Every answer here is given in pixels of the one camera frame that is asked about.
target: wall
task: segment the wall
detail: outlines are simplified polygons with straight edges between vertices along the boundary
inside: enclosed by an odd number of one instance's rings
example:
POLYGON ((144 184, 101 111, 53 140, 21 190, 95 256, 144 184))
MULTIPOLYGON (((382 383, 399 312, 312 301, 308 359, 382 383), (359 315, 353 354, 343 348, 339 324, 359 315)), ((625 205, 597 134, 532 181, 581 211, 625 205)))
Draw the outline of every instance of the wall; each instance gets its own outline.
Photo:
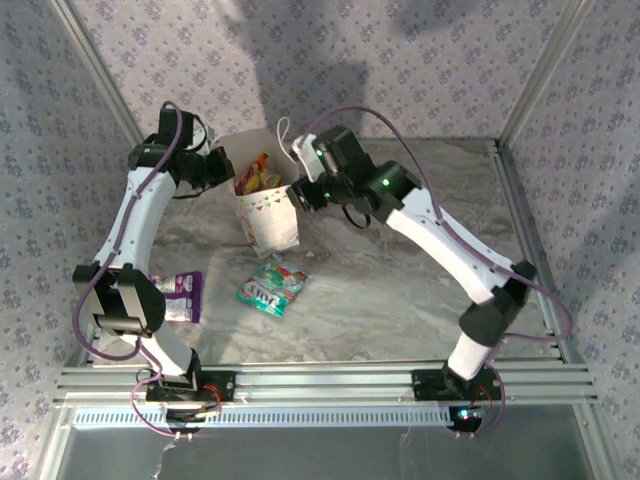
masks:
POLYGON ((0 478, 27 478, 76 348, 74 266, 104 241, 128 145, 45 0, 0 2, 0 478))
POLYGON ((636 0, 596 1, 512 150, 624 467, 640 478, 636 0))
MULTIPOLYGON (((75 0, 145 133, 166 98, 219 133, 344 104, 409 136, 497 137, 564 2, 75 0)), ((389 132, 370 118, 347 124, 389 132)))

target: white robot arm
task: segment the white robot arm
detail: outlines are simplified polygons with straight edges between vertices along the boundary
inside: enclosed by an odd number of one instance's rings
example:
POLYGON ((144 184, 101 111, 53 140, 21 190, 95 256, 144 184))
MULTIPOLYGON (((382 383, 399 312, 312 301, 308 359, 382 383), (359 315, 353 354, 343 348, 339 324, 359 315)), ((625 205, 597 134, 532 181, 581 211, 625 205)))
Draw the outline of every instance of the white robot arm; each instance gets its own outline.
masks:
POLYGON ((436 216, 429 191, 415 176, 396 162, 376 167, 344 127, 296 139, 293 150, 306 172, 289 191, 294 204, 303 210, 318 210, 328 202, 352 205, 415 242, 465 290, 473 304, 460 318, 462 333, 445 364, 445 375, 463 388, 482 369, 526 301, 527 286, 504 272, 533 279, 533 265, 514 265, 444 210, 436 216), (445 231, 443 222, 491 260, 492 267, 445 231))
MULTIPOLYGON (((83 314, 129 343, 140 339, 162 366, 161 385, 197 392, 202 386, 198 356, 164 322, 164 298, 148 279, 149 254, 160 217, 180 181, 187 181, 194 188, 210 188, 233 178, 234 172, 223 148, 210 151, 206 138, 194 140, 193 128, 187 128, 167 168, 141 192, 127 217, 131 196, 136 195, 137 187, 166 151, 167 139, 175 134, 172 112, 163 109, 156 138, 148 139, 131 153, 127 192, 114 227, 94 263, 76 268, 74 283, 79 290, 85 289, 113 254, 108 274, 87 298, 83 314), (199 146, 189 150, 191 144, 199 146), (115 252, 113 242, 126 218, 121 246, 115 252)), ((193 115, 183 115, 185 125, 193 123, 193 115)), ((310 135, 302 147, 294 149, 307 172, 289 189, 295 205, 304 210, 317 210, 328 202, 354 206, 414 241, 466 291, 473 304, 461 317, 461 336, 443 370, 453 394, 456 389, 464 389, 482 369, 524 304, 526 286, 479 263, 454 241, 432 212, 431 195, 419 180, 395 162, 373 165, 349 130, 335 127, 319 137, 310 135)), ((450 227, 495 266, 533 278, 535 269, 528 262, 513 265, 446 212, 442 213, 450 227)))

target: green candy package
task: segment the green candy package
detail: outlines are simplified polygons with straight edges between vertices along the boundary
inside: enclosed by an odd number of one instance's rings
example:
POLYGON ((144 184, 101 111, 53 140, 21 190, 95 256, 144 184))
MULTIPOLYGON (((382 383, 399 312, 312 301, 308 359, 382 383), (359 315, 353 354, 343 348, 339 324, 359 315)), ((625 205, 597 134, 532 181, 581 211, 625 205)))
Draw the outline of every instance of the green candy package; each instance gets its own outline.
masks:
POLYGON ((298 295, 309 276, 279 255, 271 255, 236 296, 258 310, 282 317, 287 305, 298 295))

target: chip bag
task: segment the chip bag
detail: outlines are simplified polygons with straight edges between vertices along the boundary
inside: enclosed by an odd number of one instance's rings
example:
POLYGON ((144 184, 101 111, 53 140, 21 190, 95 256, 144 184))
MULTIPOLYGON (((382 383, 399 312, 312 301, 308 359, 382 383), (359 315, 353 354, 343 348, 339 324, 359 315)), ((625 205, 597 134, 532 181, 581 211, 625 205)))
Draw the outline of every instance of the chip bag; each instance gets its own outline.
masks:
POLYGON ((202 311, 202 272, 186 272, 172 277, 151 277, 166 302, 165 320, 199 323, 202 311))
POLYGON ((287 305, 300 293, 309 276, 279 255, 271 255, 236 296, 258 310, 282 317, 287 305))
POLYGON ((260 155, 235 184, 236 195, 249 195, 251 193, 277 188, 282 184, 282 177, 269 173, 267 170, 266 153, 260 155))

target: purple snack bag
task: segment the purple snack bag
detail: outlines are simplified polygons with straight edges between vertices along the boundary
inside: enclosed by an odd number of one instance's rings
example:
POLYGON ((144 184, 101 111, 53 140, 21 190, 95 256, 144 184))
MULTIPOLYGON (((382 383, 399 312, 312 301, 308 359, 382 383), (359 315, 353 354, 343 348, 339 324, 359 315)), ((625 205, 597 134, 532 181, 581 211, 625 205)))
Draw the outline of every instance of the purple snack bag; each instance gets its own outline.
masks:
POLYGON ((202 272, 185 272, 167 278, 155 275, 151 280, 167 303, 165 320, 200 323, 202 272))

